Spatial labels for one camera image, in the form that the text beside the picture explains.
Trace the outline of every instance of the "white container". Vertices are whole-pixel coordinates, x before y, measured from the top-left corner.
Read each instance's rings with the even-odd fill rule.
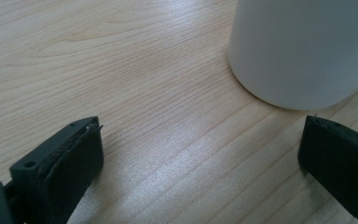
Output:
[[[239,0],[228,59],[270,104],[336,104],[358,90],[358,0]]]

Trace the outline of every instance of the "light wood surface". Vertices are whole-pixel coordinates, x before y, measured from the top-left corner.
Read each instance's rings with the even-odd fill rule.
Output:
[[[308,114],[358,132],[358,92],[321,111],[255,98],[227,63],[235,4],[0,0],[0,181],[99,116],[104,168],[70,223],[358,223],[296,160]]]

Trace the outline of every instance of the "tabletop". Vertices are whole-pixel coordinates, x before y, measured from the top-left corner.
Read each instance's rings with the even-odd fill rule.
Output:
[[[0,181],[98,116],[104,167],[69,223],[358,223],[297,152],[307,115],[358,132],[358,92],[269,105],[232,74],[234,0],[0,0]]]

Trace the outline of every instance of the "white cup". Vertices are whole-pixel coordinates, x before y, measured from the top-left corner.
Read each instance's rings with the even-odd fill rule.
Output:
[[[358,0],[239,0],[228,60],[270,104],[334,105],[358,90]]]

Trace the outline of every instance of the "black object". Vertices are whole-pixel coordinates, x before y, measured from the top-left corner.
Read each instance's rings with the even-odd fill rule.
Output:
[[[357,132],[327,119],[307,116],[298,160],[358,218]]]
[[[55,133],[10,167],[0,183],[0,223],[66,223],[103,168],[98,117]]]

